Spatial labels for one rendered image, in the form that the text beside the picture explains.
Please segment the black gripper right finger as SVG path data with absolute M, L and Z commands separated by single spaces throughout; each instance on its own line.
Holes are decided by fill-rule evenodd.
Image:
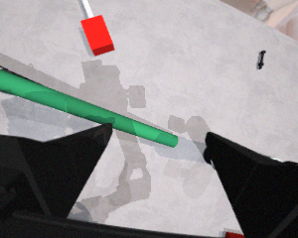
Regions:
M 244 238 L 276 238 L 298 214 L 298 166 L 213 132 L 205 144 Z

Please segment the green cylinder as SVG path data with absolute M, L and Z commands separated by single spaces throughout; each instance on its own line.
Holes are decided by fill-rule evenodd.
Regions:
M 0 69 L 0 90 L 172 148 L 178 136 Z

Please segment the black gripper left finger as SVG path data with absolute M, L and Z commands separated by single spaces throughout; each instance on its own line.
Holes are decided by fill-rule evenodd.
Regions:
M 23 171 L 44 213 L 67 218 L 111 135 L 111 123 L 45 142 L 0 134 L 0 167 Z

